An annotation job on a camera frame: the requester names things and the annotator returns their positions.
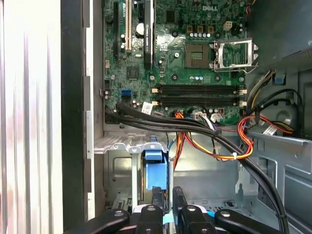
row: side panel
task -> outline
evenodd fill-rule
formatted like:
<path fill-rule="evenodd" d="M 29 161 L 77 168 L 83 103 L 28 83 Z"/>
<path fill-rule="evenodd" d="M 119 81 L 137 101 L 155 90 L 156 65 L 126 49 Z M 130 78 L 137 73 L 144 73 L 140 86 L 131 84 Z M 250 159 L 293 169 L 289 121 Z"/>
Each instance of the side panel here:
<path fill-rule="evenodd" d="M 60 3 L 0 1 L 0 62 L 1 233 L 61 233 Z"/>

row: screw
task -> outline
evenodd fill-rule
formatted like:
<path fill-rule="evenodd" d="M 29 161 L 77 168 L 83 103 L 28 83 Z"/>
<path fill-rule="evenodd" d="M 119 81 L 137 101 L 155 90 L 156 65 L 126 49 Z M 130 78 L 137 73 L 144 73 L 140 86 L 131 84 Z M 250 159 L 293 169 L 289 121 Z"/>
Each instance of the screw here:
<path fill-rule="evenodd" d="M 227 211 L 221 211 L 221 215 L 222 215 L 223 217 L 230 217 L 230 213 L 227 212 Z"/>
<path fill-rule="evenodd" d="M 121 212 L 121 211 L 116 211 L 116 213 L 114 214 L 114 216 L 116 216 L 116 217 L 123 216 L 123 212 Z"/>
<path fill-rule="evenodd" d="M 156 210 L 156 209 L 155 209 L 154 206 L 149 206 L 149 207 L 147 208 L 147 210 L 148 210 L 148 211 L 154 211 L 154 210 Z"/>
<path fill-rule="evenodd" d="M 187 209 L 188 209 L 189 211 L 195 211 L 194 206 L 189 206 Z"/>

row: pcie slot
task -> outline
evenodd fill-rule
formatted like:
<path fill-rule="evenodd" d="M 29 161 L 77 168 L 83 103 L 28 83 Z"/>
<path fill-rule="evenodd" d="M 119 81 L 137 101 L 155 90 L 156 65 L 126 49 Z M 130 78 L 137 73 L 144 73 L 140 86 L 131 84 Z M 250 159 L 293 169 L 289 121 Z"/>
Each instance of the pcie slot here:
<path fill-rule="evenodd" d="M 132 50 L 132 0 L 126 0 L 126 52 Z"/>
<path fill-rule="evenodd" d="M 230 85 L 183 85 L 183 84 L 158 84 L 157 88 L 152 89 L 152 93 L 163 95 L 183 95 L 183 94 L 244 94 L 244 86 Z"/>
<path fill-rule="evenodd" d="M 154 105 L 161 106 L 238 106 L 239 99 L 234 97 L 166 97 L 162 96 Z"/>
<path fill-rule="evenodd" d="M 117 59 L 119 55 L 119 3 L 117 1 L 114 2 L 114 10 L 113 10 L 113 21 L 114 21 L 114 35 L 113 35 L 113 52 L 114 57 Z"/>
<path fill-rule="evenodd" d="M 154 1 L 144 2 L 144 68 L 151 70 L 153 66 L 154 36 Z"/>

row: cpu socket lever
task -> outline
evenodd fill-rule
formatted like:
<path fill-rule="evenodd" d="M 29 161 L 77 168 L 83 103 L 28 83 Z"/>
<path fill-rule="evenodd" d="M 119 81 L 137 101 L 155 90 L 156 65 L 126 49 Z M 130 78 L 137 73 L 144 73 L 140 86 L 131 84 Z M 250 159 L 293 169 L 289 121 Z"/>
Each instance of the cpu socket lever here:
<path fill-rule="evenodd" d="M 239 46 L 240 44 L 245 44 L 245 57 L 247 58 L 247 62 L 241 64 L 234 63 L 230 65 L 225 65 L 223 59 L 225 46 Z M 213 63 L 210 64 L 210 68 L 213 69 L 215 72 L 243 71 L 248 74 L 258 67 L 258 62 L 254 64 L 255 60 L 258 58 L 258 54 L 255 53 L 255 51 L 258 50 L 258 46 L 253 43 L 252 38 L 229 41 L 213 41 L 210 44 L 210 48 L 212 48 L 215 53 L 215 60 L 213 61 Z"/>

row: black ram slot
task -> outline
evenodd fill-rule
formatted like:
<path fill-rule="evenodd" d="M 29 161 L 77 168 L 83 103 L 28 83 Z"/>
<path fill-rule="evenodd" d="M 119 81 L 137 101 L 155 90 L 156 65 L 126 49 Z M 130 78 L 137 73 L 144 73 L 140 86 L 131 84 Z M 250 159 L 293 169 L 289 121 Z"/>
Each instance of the black ram slot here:
<path fill-rule="evenodd" d="M 158 85 L 159 93 L 164 95 L 173 94 L 236 94 L 238 90 L 243 89 L 243 86 L 230 86 L 230 85 Z"/>
<path fill-rule="evenodd" d="M 162 106 L 237 106 L 238 98 L 234 97 L 161 97 Z"/>
<path fill-rule="evenodd" d="M 115 59 L 118 59 L 119 56 L 119 3 L 117 1 L 114 2 L 114 37 L 113 37 L 113 51 Z"/>

